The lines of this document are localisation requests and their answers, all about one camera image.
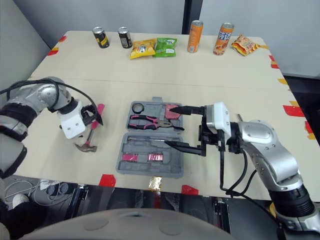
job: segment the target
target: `hammer head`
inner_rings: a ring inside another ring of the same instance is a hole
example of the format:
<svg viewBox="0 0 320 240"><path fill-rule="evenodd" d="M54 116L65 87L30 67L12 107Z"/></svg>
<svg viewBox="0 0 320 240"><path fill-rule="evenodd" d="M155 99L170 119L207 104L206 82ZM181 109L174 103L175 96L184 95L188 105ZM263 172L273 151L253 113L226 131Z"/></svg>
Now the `hammer head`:
<svg viewBox="0 0 320 240"><path fill-rule="evenodd" d="M89 143L85 143L82 146L78 144L74 144L77 149L79 149L81 152L88 153L93 152L95 153L97 151L97 146L90 146Z"/></svg>

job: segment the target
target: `chip bag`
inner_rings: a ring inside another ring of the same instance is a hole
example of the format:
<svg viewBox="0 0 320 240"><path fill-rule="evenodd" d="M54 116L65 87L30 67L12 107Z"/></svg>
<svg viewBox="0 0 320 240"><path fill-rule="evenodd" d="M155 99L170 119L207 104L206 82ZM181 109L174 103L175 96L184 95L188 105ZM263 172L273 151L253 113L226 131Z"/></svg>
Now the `chip bag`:
<svg viewBox="0 0 320 240"><path fill-rule="evenodd" d="M130 54L130 59L136 59L142 56L154 55L156 39L148 39L142 41L134 41Z"/></svg>
<svg viewBox="0 0 320 240"><path fill-rule="evenodd" d="M158 37L156 39L155 55L154 57L175 57L177 39L170 37Z"/></svg>
<svg viewBox="0 0 320 240"><path fill-rule="evenodd" d="M240 35L232 44L231 47L236 49L243 56L247 56L257 50L260 45L254 43L246 36Z"/></svg>

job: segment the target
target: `gray tool case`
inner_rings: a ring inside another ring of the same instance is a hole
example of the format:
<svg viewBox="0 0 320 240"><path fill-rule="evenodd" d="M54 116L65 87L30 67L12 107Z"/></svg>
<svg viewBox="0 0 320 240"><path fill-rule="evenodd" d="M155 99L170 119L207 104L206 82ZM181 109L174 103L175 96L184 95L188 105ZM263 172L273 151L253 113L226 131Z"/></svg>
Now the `gray tool case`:
<svg viewBox="0 0 320 240"><path fill-rule="evenodd" d="M132 106L136 103L143 104L144 111L136 114ZM116 171L121 174L136 174L158 177L181 178L184 173L183 153L165 144L167 141L183 141L179 134L180 129L173 127L159 127L152 129L128 128L128 124L147 125L151 122L144 119L130 119L132 115L147 115L165 120L166 105L179 103L163 102L161 97L153 97L152 101L134 101L131 103L126 127L129 130L123 136ZM171 120L176 127L183 127L183 116Z"/></svg>

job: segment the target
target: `gold foil wrapper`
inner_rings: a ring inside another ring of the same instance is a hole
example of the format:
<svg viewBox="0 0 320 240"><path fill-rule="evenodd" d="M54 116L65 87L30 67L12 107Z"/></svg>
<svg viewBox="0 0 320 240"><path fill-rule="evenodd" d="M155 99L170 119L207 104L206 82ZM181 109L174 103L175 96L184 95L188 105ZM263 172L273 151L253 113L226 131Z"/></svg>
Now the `gold foil wrapper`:
<svg viewBox="0 0 320 240"><path fill-rule="evenodd" d="M149 190L161 191L162 177L153 176L149 182Z"/></svg>

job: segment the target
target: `yellow snack bag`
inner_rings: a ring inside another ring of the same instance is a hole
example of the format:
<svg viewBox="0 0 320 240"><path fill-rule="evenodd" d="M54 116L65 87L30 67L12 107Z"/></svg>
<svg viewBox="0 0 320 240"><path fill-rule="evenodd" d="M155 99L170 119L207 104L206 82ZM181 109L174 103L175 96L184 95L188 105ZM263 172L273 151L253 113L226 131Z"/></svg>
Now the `yellow snack bag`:
<svg viewBox="0 0 320 240"><path fill-rule="evenodd" d="M155 55L156 39L148 39L142 41L134 41L133 48L130 54L130 59L136 59L142 56Z"/></svg>
<svg viewBox="0 0 320 240"><path fill-rule="evenodd" d="M253 53L255 50L257 50L260 45L257 43L254 43L246 36L240 35L232 44L231 47L236 49L238 53L240 53L243 56L247 56L248 54Z"/></svg>

